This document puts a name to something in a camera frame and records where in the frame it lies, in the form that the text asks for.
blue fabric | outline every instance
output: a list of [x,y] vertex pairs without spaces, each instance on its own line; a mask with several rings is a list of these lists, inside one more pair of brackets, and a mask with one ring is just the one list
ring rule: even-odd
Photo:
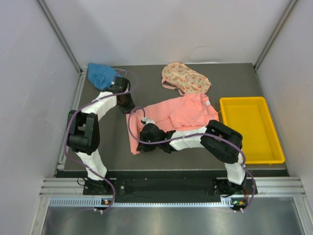
[[107,65],[88,64],[88,80],[101,91],[111,86],[116,73],[113,68]]

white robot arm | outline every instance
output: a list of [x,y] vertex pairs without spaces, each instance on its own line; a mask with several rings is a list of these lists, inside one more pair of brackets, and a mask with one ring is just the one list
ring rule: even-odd
[[[99,120],[116,105],[124,114],[129,113],[135,107],[130,94],[103,97],[126,92],[129,85],[128,79],[116,77],[112,86],[101,92],[95,99],[98,100],[97,102],[92,102],[74,117],[69,130],[67,145],[81,158],[91,180],[102,181],[103,179],[98,175],[105,177],[108,171],[101,161],[98,150],[100,143]],[[74,113],[75,110],[70,111],[67,122]]]
[[241,153],[235,150],[229,144],[216,140],[215,138],[205,136],[205,133],[213,136],[220,136],[224,140],[231,142],[238,148],[242,148],[242,135],[222,123],[211,120],[207,126],[191,131],[169,131],[160,130],[153,122],[145,123],[144,128],[140,132],[140,140],[145,142],[156,142],[162,140],[176,139],[158,145],[142,144],[138,145],[137,150],[148,152],[156,147],[161,148],[167,153],[172,151],[180,151],[186,148],[206,148],[218,160],[225,164],[227,170],[227,179],[230,183],[237,186],[244,186],[246,182],[246,172],[242,166],[243,157]]

garment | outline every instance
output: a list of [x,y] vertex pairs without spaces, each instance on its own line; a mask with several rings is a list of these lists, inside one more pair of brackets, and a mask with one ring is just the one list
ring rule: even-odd
[[[167,132],[171,130],[187,131],[206,126],[210,120],[219,120],[218,113],[212,107],[209,97],[203,93],[189,94],[182,97],[169,99],[144,108],[146,118],[156,122],[159,129]],[[138,110],[130,120],[132,133],[139,138],[139,133],[144,127],[141,123],[143,111]],[[139,153],[136,149],[138,141],[130,134],[131,152]]]
[[188,68],[180,62],[168,64],[162,71],[162,86],[168,89],[178,89],[179,94],[206,93],[211,83],[202,74]]
[[94,85],[95,88],[103,90],[112,85],[113,78],[116,71],[107,65],[100,65],[89,63],[88,64],[88,80]]

yellow plastic bin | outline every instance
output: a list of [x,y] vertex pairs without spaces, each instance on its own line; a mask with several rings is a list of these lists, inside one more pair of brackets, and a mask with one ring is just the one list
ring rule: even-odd
[[285,162],[277,133],[263,97],[220,99],[223,123],[243,135],[247,164]]

pink cloth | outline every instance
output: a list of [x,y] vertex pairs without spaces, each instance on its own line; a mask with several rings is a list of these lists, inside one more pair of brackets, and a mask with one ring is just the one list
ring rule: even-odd
[[[188,131],[206,126],[210,120],[219,120],[219,115],[209,102],[209,97],[203,93],[189,94],[186,96],[169,99],[158,104],[149,105],[144,108],[146,118],[156,122],[161,130],[167,132],[172,130]],[[143,128],[141,119],[143,111],[138,110],[131,116],[130,129],[139,138]],[[129,134],[131,152],[139,153],[136,149],[138,141]]]

